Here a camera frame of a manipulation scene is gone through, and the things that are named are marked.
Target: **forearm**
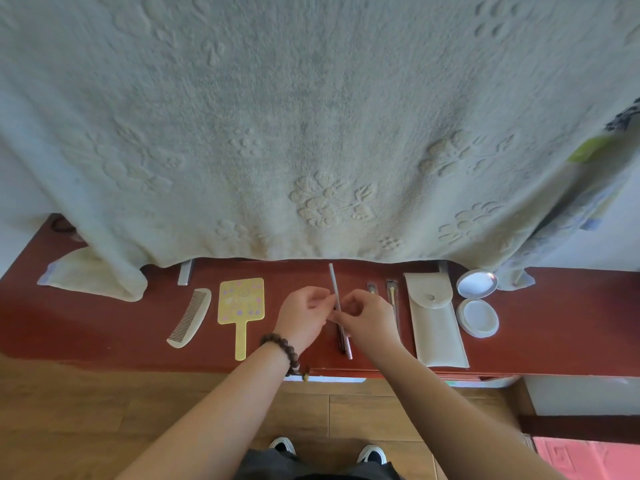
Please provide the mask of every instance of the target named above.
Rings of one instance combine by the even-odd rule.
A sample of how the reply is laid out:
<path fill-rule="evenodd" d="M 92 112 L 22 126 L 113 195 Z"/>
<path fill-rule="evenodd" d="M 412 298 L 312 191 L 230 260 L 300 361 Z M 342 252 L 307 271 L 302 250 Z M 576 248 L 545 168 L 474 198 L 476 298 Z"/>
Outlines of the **forearm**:
<path fill-rule="evenodd" d="M 231 478 L 289 368 L 268 342 L 174 424 L 118 480 Z"/>
<path fill-rule="evenodd" d="M 449 480 L 564 479 L 405 349 L 375 362 Z"/>

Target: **black and white shoe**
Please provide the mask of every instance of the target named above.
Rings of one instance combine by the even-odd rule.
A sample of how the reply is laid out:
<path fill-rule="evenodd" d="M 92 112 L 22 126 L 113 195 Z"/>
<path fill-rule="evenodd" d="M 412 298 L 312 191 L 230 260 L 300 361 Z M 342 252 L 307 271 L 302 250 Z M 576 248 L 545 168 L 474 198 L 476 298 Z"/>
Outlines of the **black and white shoe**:
<path fill-rule="evenodd" d="M 387 462 L 387 457 L 385 456 L 385 452 L 383 452 L 382 448 L 379 446 L 367 445 L 358 455 L 358 463 L 361 461 L 370 461 L 372 463 L 384 465 Z"/>
<path fill-rule="evenodd" d="M 284 436 L 280 436 L 279 438 L 276 438 L 274 441 L 272 441 L 269 445 L 269 448 L 273 448 L 274 450 L 277 450 L 281 453 L 283 451 L 288 451 L 289 453 L 296 454 L 296 449 L 293 448 L 293 443 L 291 443 L 290 439 L 285 438 Z"/>

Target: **person's right hand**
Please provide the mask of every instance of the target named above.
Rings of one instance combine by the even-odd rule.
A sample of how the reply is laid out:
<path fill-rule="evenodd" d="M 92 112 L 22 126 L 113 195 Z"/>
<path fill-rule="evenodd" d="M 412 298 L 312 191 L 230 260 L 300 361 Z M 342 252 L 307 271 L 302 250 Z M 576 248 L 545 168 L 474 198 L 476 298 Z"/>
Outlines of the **person's right hand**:
<path fill-rule="evenodd" d="M 340 300 L 341 312 L 329 320 L 342 325 L 356 346 L 372 361 L 398 347 L 404 347 L 396 325 L 393 306 L 377 294 L 353 290 Z"/>

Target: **gray pants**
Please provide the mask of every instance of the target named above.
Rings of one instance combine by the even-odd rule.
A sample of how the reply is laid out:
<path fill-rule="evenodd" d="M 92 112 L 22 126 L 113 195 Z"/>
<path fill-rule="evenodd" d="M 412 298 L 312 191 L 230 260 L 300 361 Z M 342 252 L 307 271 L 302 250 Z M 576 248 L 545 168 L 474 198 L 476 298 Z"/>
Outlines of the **gray pants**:
<path fill-rule="evenodd" d="M 297 477 L 316 474 L 300 459 L 288 451 L 280 452 L 273 448 L 257 451 L 249 450 L 244 455 L 234 480 L 293 480 Z M 366 478 L 368 480 L 404 480 L 398 475 L 391 463 L 357 463 L 339 475 Z"/>

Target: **bracelet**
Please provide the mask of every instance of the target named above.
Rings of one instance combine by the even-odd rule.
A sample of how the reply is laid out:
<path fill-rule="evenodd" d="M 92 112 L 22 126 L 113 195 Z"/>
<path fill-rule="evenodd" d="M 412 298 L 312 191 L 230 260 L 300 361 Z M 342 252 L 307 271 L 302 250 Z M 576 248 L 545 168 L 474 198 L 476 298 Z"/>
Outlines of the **bracelet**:
<path fill-rule="evenodd" d="M 268 333 L 260 339 L 260 346 L 265 345 L 267 342 L 277 344 L 282 350 L 284 350 L 287 357 L 289 357 L 290 366 L 286 377 L 290 375 L 299 375 L 298 370 L 300 370 L 300 362 L 298 362 L 298 354 L 296 354 L 293 347 L 289 345 L 287 339 L 283 339 L 277 333 Z"/>

